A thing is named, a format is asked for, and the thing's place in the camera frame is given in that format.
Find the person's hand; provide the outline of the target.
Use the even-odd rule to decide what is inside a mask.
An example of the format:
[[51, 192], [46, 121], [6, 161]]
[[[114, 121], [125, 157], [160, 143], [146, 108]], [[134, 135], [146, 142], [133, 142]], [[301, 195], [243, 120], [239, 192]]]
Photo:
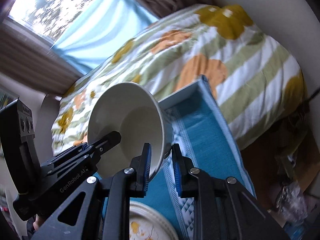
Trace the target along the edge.
[[40, 216], [36, 215], [35, 222], [33, 222], [33, 227], [37, 231], [39, 230], [40, 226], [45, 222]]

